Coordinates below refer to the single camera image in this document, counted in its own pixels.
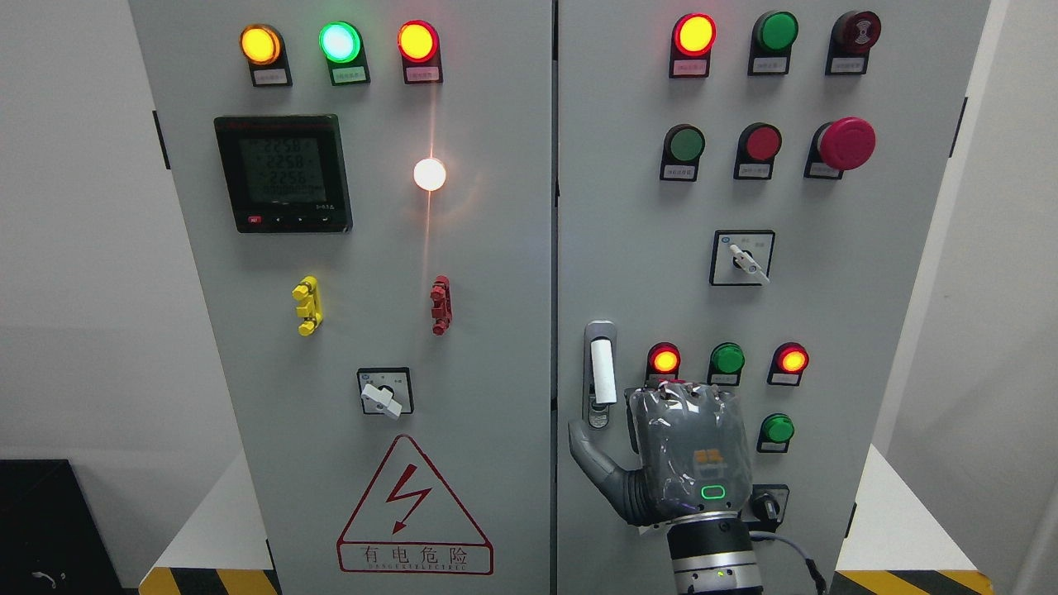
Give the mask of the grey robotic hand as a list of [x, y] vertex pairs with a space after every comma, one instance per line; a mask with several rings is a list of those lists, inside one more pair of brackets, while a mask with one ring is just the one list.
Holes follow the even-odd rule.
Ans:
[[736, 515], [751, 497], [751, 453], [738, 396], [717, 385], [665, 381], [627, 391], [641, 467], [620, 467], [568, 422], [570, 454], [613, 510], [636, 526]]

